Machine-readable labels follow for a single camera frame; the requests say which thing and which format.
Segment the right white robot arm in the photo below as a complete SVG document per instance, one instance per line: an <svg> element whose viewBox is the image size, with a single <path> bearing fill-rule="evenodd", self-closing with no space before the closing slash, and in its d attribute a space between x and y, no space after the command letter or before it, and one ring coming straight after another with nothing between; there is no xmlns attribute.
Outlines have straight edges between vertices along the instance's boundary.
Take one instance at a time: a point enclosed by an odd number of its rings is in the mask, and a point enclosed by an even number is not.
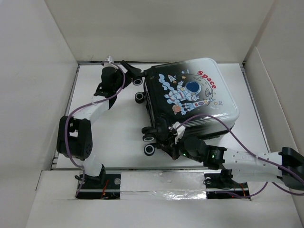
<svg viewBox="0 0 304 228"><path fill-rule="evenodd" d="M174 160L180 156L202 163L211 170L222 170L220 183L230 187L235 182L274 182L294 190L304 189L304 157L289 147L279 152L252 155L225 147L207 145L198 137L177 143L169 141L161 149Z"/></svg>

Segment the small space-print suitcase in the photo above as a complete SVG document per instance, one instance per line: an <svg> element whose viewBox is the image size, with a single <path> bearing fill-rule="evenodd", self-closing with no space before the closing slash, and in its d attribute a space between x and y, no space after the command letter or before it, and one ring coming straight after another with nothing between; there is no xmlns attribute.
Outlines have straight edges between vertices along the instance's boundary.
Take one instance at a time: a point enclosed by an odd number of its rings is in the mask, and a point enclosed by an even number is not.
<svg viewBox="0 0 304 228"><path fill-rule="evenodd" d="M143 91L135 100L145 103L151 123L142 128L147 156L174 141L169 128L176 122L186 128L182 139L216 138L235 125L239 109L215 60L204 57L142 71Z"/></svg>

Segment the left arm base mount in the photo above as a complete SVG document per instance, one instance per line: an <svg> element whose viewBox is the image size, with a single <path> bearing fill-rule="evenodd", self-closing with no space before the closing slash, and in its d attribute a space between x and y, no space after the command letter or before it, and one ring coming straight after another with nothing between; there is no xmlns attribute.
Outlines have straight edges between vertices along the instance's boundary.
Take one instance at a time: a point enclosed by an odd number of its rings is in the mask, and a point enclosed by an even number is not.
<svg viewBox="0 0 304 228"><path fill-rule="evenodd" d="M106 173L101 182L85 178L76 198L80 200L117 200L120 199L120 173Z"/></svg>

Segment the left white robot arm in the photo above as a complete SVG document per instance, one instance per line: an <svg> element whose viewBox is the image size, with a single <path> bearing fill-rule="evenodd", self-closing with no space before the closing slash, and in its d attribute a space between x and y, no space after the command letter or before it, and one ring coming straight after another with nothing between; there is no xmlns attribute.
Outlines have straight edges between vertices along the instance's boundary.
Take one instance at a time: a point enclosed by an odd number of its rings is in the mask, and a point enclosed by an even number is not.
<svg viewBox="0 0 304 228"><path fill-rule="evenodd" d="M56 150L83 172L81 181L89 180L95 188L105 185L104 166L93 153L92 125L114 105L123 89L129 84L141 85L143 77L140 69L127 62L117 65L107 59L91 101L60 118Z"/></svg>

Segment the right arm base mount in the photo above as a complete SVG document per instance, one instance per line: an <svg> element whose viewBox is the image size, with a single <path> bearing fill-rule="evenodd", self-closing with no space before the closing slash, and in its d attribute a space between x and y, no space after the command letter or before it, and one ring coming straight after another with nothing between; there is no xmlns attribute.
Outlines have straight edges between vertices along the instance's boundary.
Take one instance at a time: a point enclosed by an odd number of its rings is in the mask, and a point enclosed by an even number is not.
<svg viewBox="0 0 304 228"><path fill-rule="evenodd" d="M209 200L235 198L234 195L229 195L229 193L241 197L250 195L248 184L233 181L229 171L205 173L203 184L206 187L206 195Z"/></svg>

